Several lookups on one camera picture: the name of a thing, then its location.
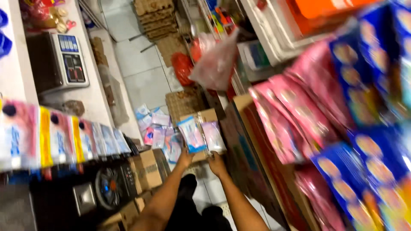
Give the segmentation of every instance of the yellow label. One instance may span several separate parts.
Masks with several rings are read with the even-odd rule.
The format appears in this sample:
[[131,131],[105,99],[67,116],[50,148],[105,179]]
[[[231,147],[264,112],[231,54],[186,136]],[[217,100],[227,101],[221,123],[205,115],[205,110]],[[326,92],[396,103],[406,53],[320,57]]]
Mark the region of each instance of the yellow label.
[[72,126],[73,126],[73,142],[74,142],[74,149],[76,151],[76,156],[77,156],[77,163],[82,163],[85,161],[85,159],[84,159],[83,149],[81,148],[78,117],[72,116]]
[[40,107],[40,163],[42,167],[48,167],[53,165],[50,152],[50,112]]

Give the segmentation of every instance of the hand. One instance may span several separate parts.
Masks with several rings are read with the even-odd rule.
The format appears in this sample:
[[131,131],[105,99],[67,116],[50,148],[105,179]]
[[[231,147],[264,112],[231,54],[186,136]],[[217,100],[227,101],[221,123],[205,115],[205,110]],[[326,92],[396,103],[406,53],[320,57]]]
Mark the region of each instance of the hand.
[[211,171],[220,178],[221,176],[228,175],[226,165],[224,164],[223,158],[220,154],[215,151],[211,151],[213,154],[211,157],[208,157],[208,164],[210,165]]
[[181,150],[180,157],[178,158],[176,167],[181,168],[183,171],[185,171],[188,166],[190,166],[191,162],[193,161],[193,156],[188,153],[187,148],[183,148]]

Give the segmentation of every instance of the tiled floor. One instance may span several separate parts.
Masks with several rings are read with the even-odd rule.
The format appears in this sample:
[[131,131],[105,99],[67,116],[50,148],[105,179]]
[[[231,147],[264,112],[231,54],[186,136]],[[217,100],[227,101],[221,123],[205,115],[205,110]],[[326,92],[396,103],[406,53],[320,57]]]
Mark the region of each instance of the tiled floor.
[[[165,66],[156,46],[141,53],[151,43],[144,36],[129,41],[141,34],[132,0],[101,0],[101,8],[103,21],[117,41],[115,52],[132,106],[137,108],[145,103],[149,109],[161,107],[163,112],[168,113],[165,94],[183,89],[175,78],[173,68]],[[195,174],[197,178],[193,199],[199,213],[211,204],[226,205],[220,180],[211,172],[207,162],[193,165],[188,173]],[[272,230],[280,227],[257,201],[251,199],[250,202]],[[225,216],[236,231],[229,210]]]

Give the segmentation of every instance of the person's arm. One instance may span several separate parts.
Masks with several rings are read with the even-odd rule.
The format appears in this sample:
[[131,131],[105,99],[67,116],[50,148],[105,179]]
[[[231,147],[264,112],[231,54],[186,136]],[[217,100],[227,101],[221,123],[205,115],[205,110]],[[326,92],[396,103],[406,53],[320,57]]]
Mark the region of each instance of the person's arm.
[[193,155],[187,150],[181,152],[175,168],[143,209],[132,231],[163,231],[166,228],[177,200],[182,174],[192,160]]
[[221,156],[217,152],[213,152],[213,157],[208,158],[208,163],[211,171],[221,181],[237,230],[268,231],[269,228],[263,218],[234,184]]

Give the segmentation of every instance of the digital scale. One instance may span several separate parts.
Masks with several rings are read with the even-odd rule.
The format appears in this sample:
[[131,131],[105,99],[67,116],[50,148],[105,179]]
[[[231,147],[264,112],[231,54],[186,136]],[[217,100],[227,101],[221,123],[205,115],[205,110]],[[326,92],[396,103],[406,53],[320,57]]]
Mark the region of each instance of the digital scale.
[[75,36],[42,33],[28,37],[27,47],[38,94],[89,85]]

